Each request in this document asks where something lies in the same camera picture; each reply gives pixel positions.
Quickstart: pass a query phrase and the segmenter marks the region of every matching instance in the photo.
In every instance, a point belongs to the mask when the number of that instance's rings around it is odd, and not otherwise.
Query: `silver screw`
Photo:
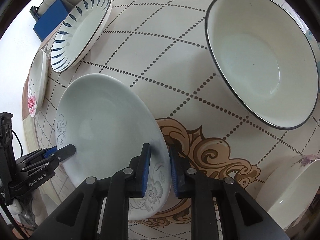
[[[225,177],[224,182],[227,184],[233,184],[235,182],[235,180],[231,177]]]
[[[85,180],[86,184],[93,184],[93,183],[95,183],[95,181],[96,181],[95,177],[88,177]]]
[[[187,170],[187,173],[188,173],[188,174],[191,174],[191,175],[195,175],[195,174],[197,173],[197,170],[194,169],[194,168],[189,168],[189,169]]]
[[[131,174],[133,172],[133,169],[131,169],[131,168],[125,168],[124,170],[123,170],[123,173],[124,174]]]

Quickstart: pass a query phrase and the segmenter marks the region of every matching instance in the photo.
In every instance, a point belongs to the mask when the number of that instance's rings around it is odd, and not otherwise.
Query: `table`
[[[208,176],[235,178],[253,197],[290,156],[317,155],[319,104],[302,127],[281,131],[251,116],[223,90],[204,36],[211,1],[113,0],[105,30],[80,63],[61,74],[49,69],[44,103],[35,117],[40,147],[56,145],[55,114],[66,88],[82,75],[102,73],[143,100],[168,145],[179,147]],[[272,1],[302,26],[284,0]],[[48,53],[52,42],[45,46]],[[62,167],[52,183],[61,200],[74,189]],[[172,192],[161,212],[129,223],[129,239],[189,240],[190,231],[190,201],[177,200]]]

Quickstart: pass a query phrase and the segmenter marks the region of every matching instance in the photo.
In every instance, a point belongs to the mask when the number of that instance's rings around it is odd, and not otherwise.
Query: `large white bowl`
[[[47,55],[41,49],[35,55],[30,68],[28,82],[28,109],[31,117],[40,110],[47,85]]]
[[[263,184],[256,201],[281,228],[310,205],[320,185],[320,159],[295,156],[279,166]]]
[[[214,0],[205,32],[220,76],[249,112],[278,129],[306,122],[318,73],[310,44],[289,14],[270,0]]]
[[[91,49],[109,18],[112,0],[82,0],[59,28],[51,49],[52,69],[75,66]]]
[[[149,143],[147,192],[142,199],[130,199],[129,220],[151,217],[162,208],[171,185],[167,146],[156,120],[128,87],[103,74],[78,78],[63,93],[55,124],[58,149],[76,147],[63,163],[75,186],[89,176],[111,177]]]

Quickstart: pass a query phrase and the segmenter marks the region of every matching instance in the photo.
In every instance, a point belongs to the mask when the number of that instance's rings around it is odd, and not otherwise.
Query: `diamond grid pattern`
[[[287,132],[266,126],[226,99],[204,37],[211,1],[113,0],[105,30],[78,66],[61,74],[49,70],[44,103],[35,117],[41,147],[55,145],[56,110],[71,82],[87,73],[103,73],[131,87],[155,118],[173,117],[188,130],[202,125],[206,138],[220,137],[230,144],[231,158],[257,164],[261,174],[247,187],[252,196],[285,158],[319,153],[319,107],[304,126]],[[62,201],[74,190],[62,166],[51,182]],[[164,228],[129,223],[129,239],[189,240],[190,232],[190,223]]]

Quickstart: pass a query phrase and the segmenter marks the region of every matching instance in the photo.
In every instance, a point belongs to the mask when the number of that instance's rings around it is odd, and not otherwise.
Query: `white wall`
[[[0,113],[13,114],[12,128],[22,144],[23,155],[28,152],[22,125],[22,89],[41,44],[33,31],[36,21],[29,11],[31,6],[38,7],[42,1],[31,0],[0,39]],[[15,136],[12,145],[15,157],[20,157],[21,150]]]

